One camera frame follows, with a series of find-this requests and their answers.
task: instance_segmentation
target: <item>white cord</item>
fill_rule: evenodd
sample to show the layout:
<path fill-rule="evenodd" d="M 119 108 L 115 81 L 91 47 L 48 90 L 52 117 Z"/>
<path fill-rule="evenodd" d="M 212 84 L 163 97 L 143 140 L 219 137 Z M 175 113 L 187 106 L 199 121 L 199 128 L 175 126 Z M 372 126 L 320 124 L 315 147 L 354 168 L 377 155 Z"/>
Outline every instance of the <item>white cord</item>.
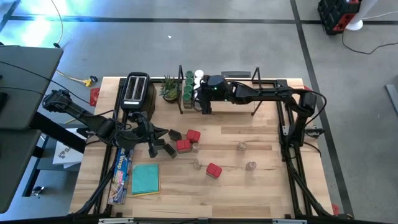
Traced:
<path fill-rule="evenodd" d="M 57 10 L 58 16 L 60 17 L 60 20 L 61 20 L 61 28 L 62 28 L 62 29 L 61 29 L 61 36 L 60 36 L 60 38 L 58 39 L 58 42 L 57 42 L 57 44 L 59 44 L 60 41 L 61 41 L 62 35 L 63 35 L 63 22 L 62 22 L 62 18 L 61 18 L 60 11 L 58 11 L 58 8 L 57 8 L 57 6 L 55 5 L 54 1 L 51 0 L 51 2 L 52 2 L 52 4 L 54 5 L 55 9 Z"/>
<path fill-rule="evenodd" d="M 394 11 L 394 12 L 387 12 L 378 16 L 371 16 L 371 17 L 366 17 L 366 18 L 362 18 L 362 19 L 372 19 L 372 18 L 377 18 L 377 17 L 382 17 L 382 16 L 386 16 L 388 14 L 392 14 L 392 13 L 397 13 L 398 11 Z"/>

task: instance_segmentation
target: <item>potted plant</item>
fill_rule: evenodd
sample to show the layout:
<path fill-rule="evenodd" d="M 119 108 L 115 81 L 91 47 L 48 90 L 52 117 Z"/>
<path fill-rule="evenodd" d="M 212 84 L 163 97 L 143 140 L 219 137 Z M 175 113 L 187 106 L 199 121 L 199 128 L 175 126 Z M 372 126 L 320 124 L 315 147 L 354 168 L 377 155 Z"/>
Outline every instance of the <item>potted plant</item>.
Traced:
<path fill-rule="evenodd" d="M 170 75 L 164 78 L 160 95 L 163 96 L 166 102 L 174 103 L 177 101 L 177 81 L 171 78 Z"/>

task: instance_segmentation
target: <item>green lid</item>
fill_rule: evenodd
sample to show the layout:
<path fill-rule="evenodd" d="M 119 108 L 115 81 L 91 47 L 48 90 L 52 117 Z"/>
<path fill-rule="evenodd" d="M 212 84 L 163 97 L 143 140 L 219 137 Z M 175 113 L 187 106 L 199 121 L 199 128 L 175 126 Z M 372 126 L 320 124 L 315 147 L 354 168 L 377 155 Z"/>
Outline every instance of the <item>green lid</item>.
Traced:
<path fill-rule="evenodd" d="M 187 84 L 187 85 L 192 85 L 192 84 L 193 84 L 193 78 L 187 78 L 187 79 L 185 80 L 185 84 Z"/>
<path fill-rule="evenodd" d="M 192 99 L 191 93 L 184 93 L 184 95 L 182 95 L 182 100 L 190 101 L 191 99 Z"/>
<path fill-rule="evenodd" d="M 184 92 L 185 92 L 185 93 L 191 93 L 192 90 L 193 90 L 193 87 L 192 87 L 191 85 L 186 85 L 186 86 L 184 87 Z"/>
<path fill-rule="evenodd" d="M 185 74 L 185 76 L 186 76 L 187 78 L 193 78 L 193 72 L 192 72 L 192 71 L 187 71 L 186 74 Z"/>

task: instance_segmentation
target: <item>gray floor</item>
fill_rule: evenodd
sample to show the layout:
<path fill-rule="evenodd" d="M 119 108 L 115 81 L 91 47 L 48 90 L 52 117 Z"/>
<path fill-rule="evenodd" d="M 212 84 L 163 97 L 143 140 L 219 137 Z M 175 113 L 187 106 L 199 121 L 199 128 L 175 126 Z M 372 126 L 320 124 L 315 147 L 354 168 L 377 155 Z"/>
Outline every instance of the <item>gray floor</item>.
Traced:
<path fill-rule="evenodd" d="M 317 2 L 297 0 L 300 18 L 318 20 Z M 289 0 L 55 3 L 64 16 L 294 19 Z M 9 5 L 4 3 L 0 13 L 6 13 L 4 8 Z M 398 11 L 398 2 L 382 0 L 368 16 L 390 11 Z M 22 0 L 13 15 L 30 14 L 57 15 L 47 0 Z M 374 20 L 396 21 L 398 14 Z M 43 19 L 8 21 L 0 32 L 0 41 L 52 47 L 60 28 L 59 22 Z M 360 55 L 344 48 L 340 35 L 325 35 L 320 25 L 303 25 L 303 31 L 320 90 L 328 98 L 326 112 L 354 214 L 360 220 L 397 223 L 398 117 L 384 85 L 398 86 L 398 46 L 379 49 L 369 56 Z M 377 45 L 396 42 L 396 34 L 397 25 L 364 26 L 358 32 L 346 32 L 345 42 L 354 49 L 370 51 Z M 303 78 L 311 86 L 295 24 L 64 22 L 61 45 L 65 53 L 58 69 L 75 77 L 96 75 L 101 79 L 126 76 L 132 71 L 147 72 L 153 77 L 177 75 L 180 64 L 184 70 L 202 69 L 210 74 L 223 70 L 253 71 L 258 66 L 263 77 Z M 89 98 L 88 88 L 59 75 L 54 80 L 84 99 Z M 51 84 L 50 89 L 53 88 L 59 87 Z M 40 111 L 59 123 L 70 119 L 64 114 Z M 321 138 L 319 144 L 331 200 L 341 205 L 325 140 Z M 0 215 L 0 220 L 66 214 L 76 176 L 62 175 L 40 174 L 40 179 L 56 190 L 40 199 L 20 198 L 17 193 L 12 207 Z"/>

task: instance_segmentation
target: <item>black desk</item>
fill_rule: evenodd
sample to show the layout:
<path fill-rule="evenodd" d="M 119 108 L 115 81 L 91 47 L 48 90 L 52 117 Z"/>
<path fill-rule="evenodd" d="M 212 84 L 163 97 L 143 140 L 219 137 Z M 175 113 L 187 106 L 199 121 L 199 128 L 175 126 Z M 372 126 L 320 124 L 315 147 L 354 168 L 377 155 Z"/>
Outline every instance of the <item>black desk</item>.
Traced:
<path fill-rule="evenodd" d="M 1 47 L 0 61 L 51 79 L 62 54 L 62 49 Z M 15 194 L 30 157 L 42 156 L 44 150 L 36 147 L 41 133 L 82 153 L 85 141 L 37 112 L 49 86 L 48 80 L 3 63 L 0 63 L 0 75 L 2 75 L 0 92 L 8 94 L 6 105 L 0 111 L 0 179 L 2 180 L 0 213 L 4 213 Z M 2 87 L 34 90 L 42 95 Z"/>

